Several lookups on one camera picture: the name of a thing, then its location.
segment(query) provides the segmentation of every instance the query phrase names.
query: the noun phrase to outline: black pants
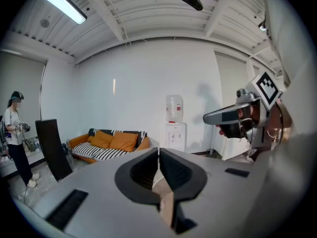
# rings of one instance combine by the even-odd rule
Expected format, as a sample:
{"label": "black pants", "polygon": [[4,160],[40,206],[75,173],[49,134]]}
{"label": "black pants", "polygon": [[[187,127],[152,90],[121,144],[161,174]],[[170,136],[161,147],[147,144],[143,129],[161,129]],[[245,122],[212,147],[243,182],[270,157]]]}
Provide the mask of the black pants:
{"label": "black pants", "polygon": [[8,145],[9,154],[14,160],[16,169],[22,177],[25,184],[29,182],[32,177],[31,168],[29,166],[28,158],[26,157],[23,144],[20,145]]}

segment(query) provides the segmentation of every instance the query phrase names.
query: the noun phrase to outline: woman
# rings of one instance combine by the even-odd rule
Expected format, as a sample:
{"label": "woman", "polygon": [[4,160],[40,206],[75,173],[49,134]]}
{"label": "woman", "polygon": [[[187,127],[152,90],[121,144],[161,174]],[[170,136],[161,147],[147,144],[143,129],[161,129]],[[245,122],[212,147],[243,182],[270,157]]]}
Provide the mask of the woman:
{"label": "woman", "polygon": [[28,187],[35,187],[36,181],[40,178],[39,174],[32,174],[29,166],[28,159],[26,157],[24,147],[22,144],[22,126],[16,126],[16,122],[19,121],[17,107],[20,107],[21,100],[24,99],[23,95],[19,92],[13,92],[11,99],[8,103],[8,108],[4,112],[4,124],[10,136],[6,136],[6,142],[8,144],[9,155],[14,160],[16,169],[21,175],[24,183]]}

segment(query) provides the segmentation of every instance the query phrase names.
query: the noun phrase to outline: couch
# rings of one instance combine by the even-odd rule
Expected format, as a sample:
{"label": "couch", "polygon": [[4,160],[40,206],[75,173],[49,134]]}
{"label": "couch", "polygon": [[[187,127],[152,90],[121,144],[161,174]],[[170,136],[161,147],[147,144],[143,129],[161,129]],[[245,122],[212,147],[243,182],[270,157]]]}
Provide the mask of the couch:
{"label": "couch", "polygon": [[[97,146],[91,145],[88,142],[88,138],[90,136],[95,136],[99,129],[91,128],[88,134],[73,138],[69,141],[70,147],[72,149],[72,154],[89,163],[94,163],[97,161],[108,160],[111,158],[116,158],[122,155],[125,155],[130,152],[118,150],[118,149],[111,149],[111,148],[100,148]],[[123,131],[123,130],[109,130],[109,129],[101,129],[102,132],[114,136],[115,133],[123,132],[123,133],[132,133],[138,134],[137,142],[133,152],[147,149],[150,147],[150,141],[147,138],[147,133],[145,131]]]}

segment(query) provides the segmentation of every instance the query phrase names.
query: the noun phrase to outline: ceiling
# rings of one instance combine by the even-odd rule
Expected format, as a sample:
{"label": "ceiling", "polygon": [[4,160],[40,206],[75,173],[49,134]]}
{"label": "ceiling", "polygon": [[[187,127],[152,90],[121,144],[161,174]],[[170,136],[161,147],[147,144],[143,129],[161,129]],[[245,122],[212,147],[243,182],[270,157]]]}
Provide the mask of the ceiling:
{"label": "ceiling", "polygon": [[[69,54],[76,63],[128,41],[169,36],[221,43],[281,70],[266,33],[258,28],[264,0],[201,0],[202,11],[182,0],[72,1],[87,16],[81,25],[46,0],[27,0],[10,31]],[[42,19],[48,19],[49,27],[40,25]]]}

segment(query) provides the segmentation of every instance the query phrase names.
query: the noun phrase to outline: floor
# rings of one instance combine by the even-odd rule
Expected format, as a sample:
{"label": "floor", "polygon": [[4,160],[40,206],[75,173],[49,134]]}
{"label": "floor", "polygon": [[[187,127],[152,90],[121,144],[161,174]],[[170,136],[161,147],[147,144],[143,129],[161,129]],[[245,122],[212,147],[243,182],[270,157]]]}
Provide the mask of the floor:
{"label": "floor", "polygon": [[[89,165],[89,163],[85,161],[73,159],[72,157],[71,159],[68,158],[68,161],[70,162],[73,172]],[[23,202],[23,197],[25,195],[25,204],[30,208],[34,208],[36,203],[58,183],[52,175],[46,162],[43,162],[32,168],[32,173],[39,173],[41,177],[36,181],[36,187],[28,187],[26,191],[26,186],[21,176],[15,176],[8,180],[8,183],[10,184],[9,191],[11,196]]]}

